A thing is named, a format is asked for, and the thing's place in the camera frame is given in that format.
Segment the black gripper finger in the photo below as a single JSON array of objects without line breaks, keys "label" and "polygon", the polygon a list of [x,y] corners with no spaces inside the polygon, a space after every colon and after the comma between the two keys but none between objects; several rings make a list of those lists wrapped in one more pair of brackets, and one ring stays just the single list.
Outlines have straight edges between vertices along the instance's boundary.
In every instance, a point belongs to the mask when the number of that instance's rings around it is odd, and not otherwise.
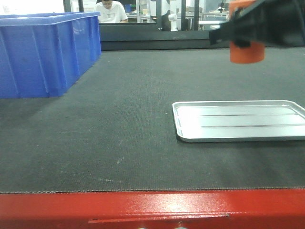
[{"label": "black gripper finger", "polygon": [[211,45],[231,41],[238,47],[250,42],[291,47],[305,44],[303,0],[256,0],[249,6],[234,6],[230,19],[209,32]]}]

